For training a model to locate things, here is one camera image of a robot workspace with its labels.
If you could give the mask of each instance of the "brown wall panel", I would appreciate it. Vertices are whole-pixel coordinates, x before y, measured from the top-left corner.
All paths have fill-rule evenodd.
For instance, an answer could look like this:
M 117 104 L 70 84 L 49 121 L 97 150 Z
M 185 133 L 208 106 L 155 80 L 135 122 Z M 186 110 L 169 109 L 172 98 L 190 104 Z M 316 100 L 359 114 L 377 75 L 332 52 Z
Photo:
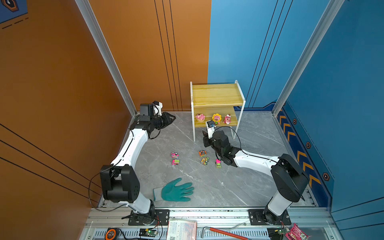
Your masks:
M 189 82 L 207 83 L 211 1 L 92 0 L 91 6 L 136 108 L 158 100 L 164 110 L 190 110 Z
M 0 28 L 0 124 L 90 179 L 117 155 L 131 116 L 76 3 L 27 4 L 28 14 L 15 19 L 22 22 Z M 84 177 L 3 126 L 0 140 L 88 186 Z M 88 195 L 85 187 L 3 142 L 0 157 Z M 42 232 L 52 239 L 78 237 L 90 209 L 86 197 L 2 159 L 0 168 L 8 208 L 3 238 L 40 239 Z M 95 185 L 91 189 L 101 193 Z M 98 201 L 100 195 L 91 198 Z

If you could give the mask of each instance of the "pink plastic wrapper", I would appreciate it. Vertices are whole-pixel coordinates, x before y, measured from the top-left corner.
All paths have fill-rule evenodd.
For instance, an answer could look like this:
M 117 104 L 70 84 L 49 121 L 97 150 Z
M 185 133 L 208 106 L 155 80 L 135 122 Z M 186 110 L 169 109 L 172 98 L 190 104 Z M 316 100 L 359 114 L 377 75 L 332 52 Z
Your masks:
M 300 228 L 295 224 L 293 224 L 293 227 L 291 228 L 291 232 L 286 233 L 285 236 L 289 240 L 307 240 L 309 238 L 308 235 L 306 235 L 303 231 L 300 230 Z

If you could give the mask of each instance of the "wooden shelf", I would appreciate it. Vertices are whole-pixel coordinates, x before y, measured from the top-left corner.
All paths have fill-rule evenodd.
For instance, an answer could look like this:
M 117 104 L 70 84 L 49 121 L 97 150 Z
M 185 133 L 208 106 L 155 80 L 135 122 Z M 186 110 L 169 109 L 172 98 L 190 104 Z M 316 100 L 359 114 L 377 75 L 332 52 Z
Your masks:
M 242 94 L 236 83 L 192 85 L 194 107 L 242 106 Z
M 194 115 L 196 116 L 198 113 L 202 113 L 205 116 L 205 122 L 212 120 L 212 116 L 216 113 L 221 115 L 221 123 L 217 125 L 218 127 L 221 126 L 237 126 L 237 117 L 235 114 L 235 110 L 233 109 L 233 106 L 224 106 L 224 107 L 205 107 L 205 108 L 194 108 Z M 224 117 L 227 114 L 231 114 L 231 123 L 230 124 L 224 124 L 223 120 Z M 205 122 L 198 122 L 195 118 L 195 127 L 206 127 Z

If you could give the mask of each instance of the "glove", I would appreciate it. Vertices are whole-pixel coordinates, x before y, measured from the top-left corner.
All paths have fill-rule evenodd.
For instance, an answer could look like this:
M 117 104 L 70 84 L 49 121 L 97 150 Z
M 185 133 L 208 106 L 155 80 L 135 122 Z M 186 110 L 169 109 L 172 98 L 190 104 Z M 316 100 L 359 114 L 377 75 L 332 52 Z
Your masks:
M 191 199 L 189 197 L 185 197 L 193 194 L 194 187 L 191 182 L 184 183 L 180 186 L 176 186 L 178 182 L 181 181 L 181 177 L 171 181 L 164 187 L 159 187 L 153 189 L 154 200 L 165 200 L 165 201 L 173 201 L 173 202 L 188 202 Z

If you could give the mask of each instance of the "yellow arrow marking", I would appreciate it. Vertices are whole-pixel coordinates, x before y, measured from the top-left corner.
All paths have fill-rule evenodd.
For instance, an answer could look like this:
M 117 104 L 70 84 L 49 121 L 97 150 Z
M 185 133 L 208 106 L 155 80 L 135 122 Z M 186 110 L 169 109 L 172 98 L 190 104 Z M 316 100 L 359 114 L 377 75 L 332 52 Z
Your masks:
M 282 118 L 285 118 L 285 119 L 286 119 L 286 116 L 283 116 L 283 115 L 280 116 L 280 125 L 281 125 L 281 119 L 282 119 Z
M 309 167 L 310 169 L 313 170 L 313 167 L 311 165 L 309 165 L 308 163 L 306 162 L 303 162 L 303 170 L 305 171 L 305 167 Z
M 310 174 L 310 187 L 312 188 L 312 180 L 315 180 L 318 184 L 321 184 L 320 180 Z
M 307 155 L 303 152 L 300 152 L 300 151 L 297 151 L 297 161 L 300 162 L 300 155 L 301 156 L 304 156 L 304 157 L 307 157 Z
M 289 142 L 289 136 L 290 136 L 290 135 L 296 136 L 296 134 L 295 134 L 294 132 L 289 132 L 289 131 L 288 131 L 288 142 Z
M 289 125 L 288 123 L 284 123 L 283 126 L 284 126 L 283 131 L 284 131 L 284 133 L 285 133 L 285 127 L 290 127 L 291 125 Z

